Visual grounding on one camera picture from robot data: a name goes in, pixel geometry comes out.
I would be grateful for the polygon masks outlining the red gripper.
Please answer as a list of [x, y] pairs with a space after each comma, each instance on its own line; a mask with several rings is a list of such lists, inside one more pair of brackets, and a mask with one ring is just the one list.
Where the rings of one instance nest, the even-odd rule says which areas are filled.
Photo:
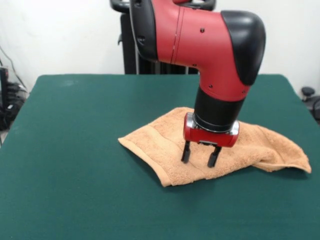
[[181, 161], [188, 163], [191, 155], [190, 142], [216, 146], [210, 154], [207, 166], [214, 167], [222, 147], [231, 148], [235, 145], [240, 132], [240, 122], [236, 120], [227, 132], [213, 132], [201, 128], [194, 120], [194, 114], [187, 112], [184, 117], [183, 138], [186, 141]]

